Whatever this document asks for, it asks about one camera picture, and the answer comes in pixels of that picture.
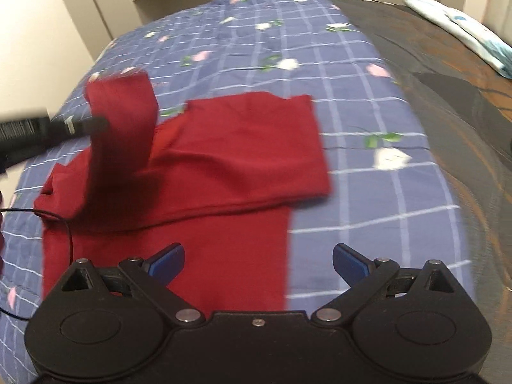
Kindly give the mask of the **red knit sweater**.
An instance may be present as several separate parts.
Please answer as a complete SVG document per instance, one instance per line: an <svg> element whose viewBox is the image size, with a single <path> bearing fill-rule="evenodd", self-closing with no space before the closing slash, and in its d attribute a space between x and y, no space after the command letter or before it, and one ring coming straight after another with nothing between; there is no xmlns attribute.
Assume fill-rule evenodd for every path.
<svg viewBox="0 0 512 384"><path fill-rule="evenodd" d="M202 312L284 309L292 207L331 190L312 98L190 100L159 121L143 72L89 82L84 95L109 127L55 165L35 201L44 293L70 258L114 266L179 243L170 289Z"/></svg>

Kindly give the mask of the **white teal floral pillow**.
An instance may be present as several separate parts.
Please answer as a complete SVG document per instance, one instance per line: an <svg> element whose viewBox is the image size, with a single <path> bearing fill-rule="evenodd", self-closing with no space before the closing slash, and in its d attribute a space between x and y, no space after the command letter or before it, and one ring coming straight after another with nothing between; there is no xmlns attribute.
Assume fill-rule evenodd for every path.
<svg viewBox="0 0 512 384"><path fill-rule="evenodd" d="M511 46L466 13L435 0L403 0L423 18L449 32L500 76L511 79Z"/></svg>

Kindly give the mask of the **dark patterned bed mattress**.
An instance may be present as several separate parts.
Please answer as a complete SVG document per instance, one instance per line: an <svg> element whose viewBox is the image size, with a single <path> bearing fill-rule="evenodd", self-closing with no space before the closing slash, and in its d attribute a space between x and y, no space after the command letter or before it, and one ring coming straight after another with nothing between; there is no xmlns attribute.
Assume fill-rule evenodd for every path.
<svg viewBox="0 0 512 384"><path fill-rule="evenodd" d="M374 43L429 138L462 208L476 302L493 332L484 364L511 380L511 83L412 9L338 0Z"/></svg>

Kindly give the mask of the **blue plaid floral quilt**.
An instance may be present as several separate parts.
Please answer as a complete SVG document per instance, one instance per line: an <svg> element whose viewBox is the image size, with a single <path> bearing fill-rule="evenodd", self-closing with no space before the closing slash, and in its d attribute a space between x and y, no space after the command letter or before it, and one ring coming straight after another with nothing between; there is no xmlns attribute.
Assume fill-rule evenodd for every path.
<svg viewBox="0 0 512 384"><path fill-rule="evenodd" d="M420 267L444 260L472 285L462 214L384 54L345 2L212 0L118 37L93 73L143 68L161 116L189 99L263 90L314 100L333 186L292 214L285 306L313 310L343 292L340 242Z"/></svg>

